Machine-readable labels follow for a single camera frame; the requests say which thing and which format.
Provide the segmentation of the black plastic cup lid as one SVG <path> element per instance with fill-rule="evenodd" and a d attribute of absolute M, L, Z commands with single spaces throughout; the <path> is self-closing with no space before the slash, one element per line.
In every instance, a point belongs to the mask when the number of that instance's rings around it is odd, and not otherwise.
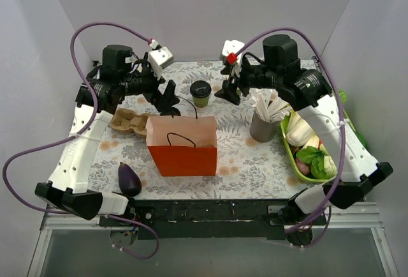
<path fill-rule="evenodd" d="M 211 85 L 204 80 L 197 80 L 193 82 L 189 88 L 190 94 L 193 98 L 206 98 L 212 91 Z"/>

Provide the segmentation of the green paper cup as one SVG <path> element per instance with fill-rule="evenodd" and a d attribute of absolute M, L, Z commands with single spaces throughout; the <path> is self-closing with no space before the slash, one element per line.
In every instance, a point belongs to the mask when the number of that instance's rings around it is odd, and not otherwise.
<path fill-rule="evenodd" d="M 193 103 L 196 107 L 198 108 L 204 108 L 208 105 L 210 96 L 204 96 L 204 97 L 195 97 L 193 96 Z"/>

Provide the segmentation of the orange paper bag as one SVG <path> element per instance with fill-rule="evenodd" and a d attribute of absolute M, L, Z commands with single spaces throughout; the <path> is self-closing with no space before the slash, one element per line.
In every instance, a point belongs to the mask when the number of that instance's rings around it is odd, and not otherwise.
<path fill-rule="evenodd" d="M 146 144 L 163 177 L 213 177 L 217 171 L 215 117 L 152 116 Z"/>

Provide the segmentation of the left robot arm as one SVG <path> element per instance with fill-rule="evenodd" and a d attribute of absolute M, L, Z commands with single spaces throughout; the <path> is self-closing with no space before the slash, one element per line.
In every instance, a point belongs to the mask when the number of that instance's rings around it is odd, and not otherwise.
<path fill-rule="evenodd" d="M 105 47 L 102 63 L 87 74 L 87 81 L 76 96 L 69 133 L 72 140 L 64 146 L 48 181 L 36 185 L 35 195 L 51 206 L 86 220 L 113 214 L 120 225 L 132 224 L 136 211 L 129 206 L 129 198 L 120 193 L 90 190 L 90 169 L 101 138 L 125 97 L 141 94 L 160 113 L 179 103 L 174 81 L 167 81 L 163 93 L 159 90 L 166 82 L 161 74 L 172 62 L 173 54 L 160 45 L 141 59 L 131 47 Z"/>

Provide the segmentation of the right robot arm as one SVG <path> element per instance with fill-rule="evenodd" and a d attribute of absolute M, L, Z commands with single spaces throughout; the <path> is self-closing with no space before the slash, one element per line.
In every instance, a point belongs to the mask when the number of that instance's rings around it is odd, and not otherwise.
<path fill-rule="evenodd" d="M 388 162 L 377 161 L 344 120 L 335 93 L 322 73 L 301 67 L 297 43 L 286 34 L 262 42 L 264 58 L 258 65 L 244 56 L 244 43 L 226 40 L 220 59 L 222 83 L 215 96 L 239 105 L 250 89 L 275 89 L 317 133 L 336 167 L 340 179 L 307 188 L 292 197 L 285 211 L 295 224 L 303 224 L 321 203 L 347 209 L 392 174 Z"/>

